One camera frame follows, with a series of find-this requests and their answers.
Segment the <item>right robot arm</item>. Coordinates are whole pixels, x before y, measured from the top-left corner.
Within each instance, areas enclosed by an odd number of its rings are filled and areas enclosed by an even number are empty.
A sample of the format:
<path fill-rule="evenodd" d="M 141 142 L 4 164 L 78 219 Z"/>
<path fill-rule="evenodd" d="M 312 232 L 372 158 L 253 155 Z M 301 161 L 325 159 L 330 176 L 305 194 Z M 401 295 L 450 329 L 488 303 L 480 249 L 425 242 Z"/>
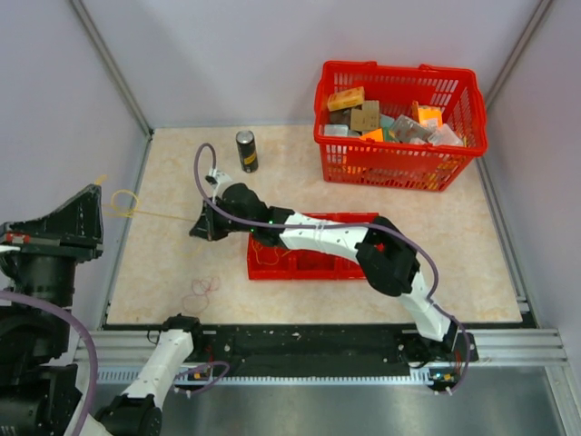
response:
<path fill-rule="evenodd" d="M 369 286 L 392 297 L 411 315 L 426 353 L 437 360 L 456 350 L 458 338 L 471 349 L 466 329 L 433 299 L 437 281 L 427 282 L 420 263 L 433 261 L 390 220 L 337 223 L 292 209 L 269 206 L 244 183 L 209 177 L 213 192 L 202 193 L 201 216 L 190 234 L 219 241 L 232 233 L 248 233 L 266 247 L 287 252 L 309 251 L 356 263 Z"/>

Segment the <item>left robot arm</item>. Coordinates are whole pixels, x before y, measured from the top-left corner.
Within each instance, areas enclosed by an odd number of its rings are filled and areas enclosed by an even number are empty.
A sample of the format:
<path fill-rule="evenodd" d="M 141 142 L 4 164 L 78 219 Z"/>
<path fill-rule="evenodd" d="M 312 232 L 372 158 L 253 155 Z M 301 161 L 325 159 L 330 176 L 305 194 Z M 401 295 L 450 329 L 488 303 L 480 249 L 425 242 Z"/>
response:
<path fill-rule="evenodd" d="M 195 317 L 162 324 L 137 379 L 92 416 L 94 340 L 73 316 L 76 268 L 103 253 L 102 188 L 91 183 L 52 212 L 1 225 L 1 432 L 4 435 L 157 435 L 185 360 L 205 352 Z"/>

